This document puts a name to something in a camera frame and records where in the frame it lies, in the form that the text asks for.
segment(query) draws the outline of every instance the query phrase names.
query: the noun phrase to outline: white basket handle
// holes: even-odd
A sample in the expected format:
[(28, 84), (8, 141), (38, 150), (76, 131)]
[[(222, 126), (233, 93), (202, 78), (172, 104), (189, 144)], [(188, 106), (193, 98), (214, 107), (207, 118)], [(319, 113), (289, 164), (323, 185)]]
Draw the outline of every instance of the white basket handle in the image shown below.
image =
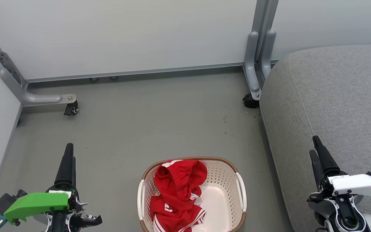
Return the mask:
[(241, 178), (241, 175), (239, 173), (236, 173), (237, 180), (239, 185), (237, 185), (239, 189), (239, 195), (240, 195), (240, 203), (242, 206), (243, 212), (246, 212), (247, 210), (247, 194), (246, 194), (246, 187), (244, 186), (243, 178)]
[(143, 220), (144, 217), (144, 196), (143, 196), (144, 180), (142, 179), (140, 185), (138, 186), (137, 192), (137, 210), (138, 217)]

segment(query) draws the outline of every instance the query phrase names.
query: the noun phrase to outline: laundry basket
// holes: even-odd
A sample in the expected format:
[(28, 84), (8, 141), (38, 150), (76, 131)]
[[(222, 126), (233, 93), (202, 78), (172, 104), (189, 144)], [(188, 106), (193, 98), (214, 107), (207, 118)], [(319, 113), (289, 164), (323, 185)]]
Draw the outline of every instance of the laundry basket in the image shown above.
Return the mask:
[[(193, 232), (237, 232), (246, 220), (247, 197), (243, 179), (236, 167), (219, 157), (187, 157), (176, 160), (200, 160), (207, 167), (207, 180), (201, 185), (201, 207), (206, 210), (204, 223), (193, 226)], [(157, 168), (165, 163), (151, 165), (138, 187), (137, 208), (144, 232), (156, 231), (150, 217), (150, 200), (159, 195), (154, 183)]]

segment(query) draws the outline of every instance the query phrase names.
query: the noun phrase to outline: perforated basket wall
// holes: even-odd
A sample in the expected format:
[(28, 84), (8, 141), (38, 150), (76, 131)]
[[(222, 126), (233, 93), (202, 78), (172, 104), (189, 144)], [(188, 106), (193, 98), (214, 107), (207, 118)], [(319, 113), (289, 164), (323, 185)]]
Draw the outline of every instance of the perforated basket wall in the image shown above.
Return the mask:
[[(232, 230), (237, 232), (243, 226), (246, 219), (246, 212), (243, 212), (242, 201), (239, 194), (239, 186), (237, 185), (238, 172), (236, 167), (223, 158), (218, 157), (187, 157), (176, 160), (200, 160), (207, 167), (207, 183), (220, 185), (225, 189), (228, 197), (228, 209), (231, 215)], [(144, 232), (153, 232), (153, 221), (150, 217), (150, 200), (152, 196), (159, 195), (159, 191), (154, 183), (154, 175), (157, 168), (166, 160), (151, 165), (143, 175), (144, 180), (144, 216), (140, 224)]]

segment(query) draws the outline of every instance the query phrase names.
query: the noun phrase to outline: gray ottoman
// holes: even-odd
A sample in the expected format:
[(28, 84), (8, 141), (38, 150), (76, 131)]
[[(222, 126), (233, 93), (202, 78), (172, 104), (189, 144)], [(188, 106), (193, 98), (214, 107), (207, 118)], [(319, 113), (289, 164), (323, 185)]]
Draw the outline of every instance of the gray ottoman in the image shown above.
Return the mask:
[[(288, 55), (266, 80), (260, 109), (293, 229), (314, 231), (319, 225), (306, 202), (316, 191), (312, 135), (321, 138), (341, 170), (371, 171), (371, 45)], [(371, 198), (359, 209), (371, 214)]]

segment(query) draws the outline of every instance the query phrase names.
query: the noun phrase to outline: gray floor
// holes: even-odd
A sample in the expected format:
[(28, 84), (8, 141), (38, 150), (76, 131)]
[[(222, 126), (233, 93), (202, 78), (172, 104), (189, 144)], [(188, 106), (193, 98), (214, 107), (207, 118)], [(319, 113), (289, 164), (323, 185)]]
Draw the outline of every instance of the gray floor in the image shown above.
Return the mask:
[[(140, 232), (137, 188), (152, 163), (187, 156), (224, 157), (239, 169), (248, 198), (245, 232), (292, 231), (259, 109), (240, 69), (140, 75), (110, 81), (63, 82), (37, 93), (74, 93), (80, 111), (21, 116), (3, 172), (0, 196), (45, 191), (66, 143), (74, 143), (77, 188), (104, 223), (83, 231)], [(1, 231), (35, 232), (34, 219)]]

